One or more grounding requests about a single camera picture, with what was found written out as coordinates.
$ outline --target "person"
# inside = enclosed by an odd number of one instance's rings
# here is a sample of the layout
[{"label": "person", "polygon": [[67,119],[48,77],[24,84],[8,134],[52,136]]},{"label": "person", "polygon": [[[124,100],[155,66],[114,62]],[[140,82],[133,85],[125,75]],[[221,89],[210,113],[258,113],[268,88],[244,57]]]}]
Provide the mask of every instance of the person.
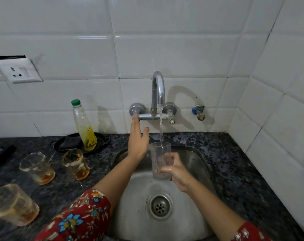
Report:
[{"label": "person", "polygon": [[[148,150],[149,128],[141,134],[137,116],[133,116],[128,156],[93,188],[86,190],[68,208],[55,216],[34,241],[101,240],[111,214],[131,175]],[[159,172],[172,174],[178,189],[190,196],[220,241],[258,241],[270,239],[254,225],[237,215],[218,197],[196,180],[182,164],[178,153],[171,153],[174,164]]]}]

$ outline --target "dish soap bottle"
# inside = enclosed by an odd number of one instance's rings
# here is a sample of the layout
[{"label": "dish soap bottle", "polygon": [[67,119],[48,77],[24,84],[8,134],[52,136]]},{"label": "dish soap bottle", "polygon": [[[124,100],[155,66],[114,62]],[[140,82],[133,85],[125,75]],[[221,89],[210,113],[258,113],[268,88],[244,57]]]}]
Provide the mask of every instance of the dish soap bottle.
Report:
[{"label": "dish soap bottle", "polygon": [[81,105],[80,100],[71,101],[73,106],[74,120],[86,151],[93,150],[97,144],[91,123]]}]

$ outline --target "black granite countertop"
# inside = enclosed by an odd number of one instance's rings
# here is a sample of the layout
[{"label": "black granite countertop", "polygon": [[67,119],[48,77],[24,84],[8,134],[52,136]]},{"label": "black granite countertop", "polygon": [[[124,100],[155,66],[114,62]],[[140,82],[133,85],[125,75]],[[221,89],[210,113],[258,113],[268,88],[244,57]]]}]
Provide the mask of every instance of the black granite countertop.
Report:
[{"label": "black granite countertop", "polygon": [[[214,178],[219,198],[246,220],[265,231],[274,241],[304,240],[304,233],[247,156],[227,133],[163,134],[172,145],[196,148],[206,160]],[[99,153],[87,156],[90,175],[81,182],[67,173],[62,155],[50,143],[60,137],[0,138],[0,145],[13,144],[17,150],[0,166],[0,187],[17,183],[40,206],[38,217],[25,227],[15,227],[0,220],[0,241],[32,240],[53,216],[95,183],[112,168],[117,154],[127,147],[129,135],[110,135],[111,144]],[[150,142],[159,138],[150,134]],[[41,151],[51,159],[55,179],[38,186],[19,162],[27,154]]]}]

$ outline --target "person's left arm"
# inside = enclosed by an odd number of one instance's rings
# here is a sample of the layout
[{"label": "person's left arm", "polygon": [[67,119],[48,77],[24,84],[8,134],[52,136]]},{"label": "person's left arm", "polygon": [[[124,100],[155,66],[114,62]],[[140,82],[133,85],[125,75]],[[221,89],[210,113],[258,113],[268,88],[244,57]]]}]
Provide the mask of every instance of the person's left arm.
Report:
[{"label": "person's left arm", "polygon": [[101,181],[86,190],[70,207],[54,217],[34,241],[100,240],[108,229],[112,210],[121,198],[131,175],[148,150],[149,128],[141,134],[133,116],[128,156]]}]

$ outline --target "drain strainer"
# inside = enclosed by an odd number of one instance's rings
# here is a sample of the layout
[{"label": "drain strainer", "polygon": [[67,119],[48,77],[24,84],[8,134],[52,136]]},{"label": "drain strainer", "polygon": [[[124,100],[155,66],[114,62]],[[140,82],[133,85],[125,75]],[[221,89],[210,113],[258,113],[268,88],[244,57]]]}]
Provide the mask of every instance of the drain strainer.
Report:
[{"label": "drain strainer", "polygon": [[151,200],[150,210],[158,218],[168,215],[171,208],[169,200],[163,195],[157,195]]}]

